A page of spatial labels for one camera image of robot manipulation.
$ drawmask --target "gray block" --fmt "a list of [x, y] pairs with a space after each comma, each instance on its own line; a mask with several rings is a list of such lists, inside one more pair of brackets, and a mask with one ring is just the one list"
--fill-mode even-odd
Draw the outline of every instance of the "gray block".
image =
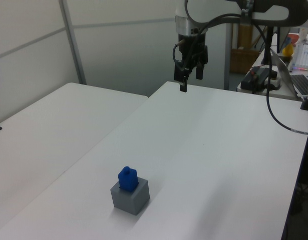
[[111, 189], [114, 207], [137, 215], [145, 203], [149, 200], [148, 181], [138, 178], [138, 185], [132, 192], [119, 188], [117, 182]]

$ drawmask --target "blue cube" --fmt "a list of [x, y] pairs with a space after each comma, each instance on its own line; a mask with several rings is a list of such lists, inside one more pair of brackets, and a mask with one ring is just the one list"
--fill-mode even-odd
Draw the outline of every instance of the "blue cube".
[[118, 180], [121, 189], [132, 192], [138, 185], [137, 171], [126, 166], [118, 174]]

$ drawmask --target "white tabletop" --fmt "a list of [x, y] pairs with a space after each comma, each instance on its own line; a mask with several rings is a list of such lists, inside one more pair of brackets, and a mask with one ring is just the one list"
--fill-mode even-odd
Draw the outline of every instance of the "white tabletop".
[[69, 83], [0, 126], [0, 228], [147, 97]]
[[[300, 102], [273, 98], [308, 130]], [[0, 240], [279, 240], [306, 136], [265, 97], [167, 82], [0, 230]], [[124, 166], [149, 182], [137, 216], [113, 207]]]
[[[273, 41], [272, 41], [272, 49], [276, 52], [276, 40], [277, 36], [276, 34], [273, 35]], [[261, 66], [262, 68], [268, 68], [268, 65], [262, 65], [261, 62], [264, 58], [264, 50], [262, 51], [262, 53], [258, 56], [257, 60], [254, 62], [254, 64], [252, 66]], [[278, 68], [277, 66], [272, 66], [272, 69], [274, 71], [277, 72], [277, 76], [280, 77], [279, 72], [278, 72]], [[290, 72], [290, 75], [304, 75], [307, 77], [308, 79], [308, 71], [302, 71], [302, 70], [297, 70], [297, 69], [293, 69], [292, 72]], [[240, 93], [251, 93], [251, 91], [249, 90], [244, 90], [240, 88], [240, 84], [237, 87], [237, 91]], [[263, 91], [260, 92], [256, 92], [256, 94], [258, 95], [266, 95], [266, 89], [264, 89]], [[269, 92], [269, 95], [271, 97], [274, 98], [281, 98], [281, 99], [288, 99], [288, 100], [294, 100], [294, 101], [301, 101], [301, 98], [296, 97], [288, 88], [288, 86], [284, 83], [284, 81], [281, 80], [281, 87], [279, 88], [279, 90], [272, 90]]]

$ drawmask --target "stacked blocks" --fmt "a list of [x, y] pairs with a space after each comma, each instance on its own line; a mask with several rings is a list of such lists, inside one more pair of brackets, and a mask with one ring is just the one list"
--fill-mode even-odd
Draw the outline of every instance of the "stacked blocks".
[[148, 181], [137, 177], [128, 166], [118, 174], [118, 182], [110, 189], [114, 207], [137, 215], [149, 200]]

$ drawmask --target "white wall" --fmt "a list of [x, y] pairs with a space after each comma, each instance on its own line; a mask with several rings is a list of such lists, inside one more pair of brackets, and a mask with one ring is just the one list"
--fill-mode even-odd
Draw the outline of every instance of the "white wall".
[[0, 58], [0, 122], [70, 82], [78, 79], [64, 31]]
[[[88, 85], [150, 96], [173, 81], [176, 0], [67, 3]], [[226, 30], [208, 31], [204, 79], [196, 80], [194, 70], [189, 84], [224, 88]]]
[[78, 82], [64, 27], [58, 0], [0, 0], [0, 122]]
[[0, 54], [63, 27], [58, 0], [0, 0]]

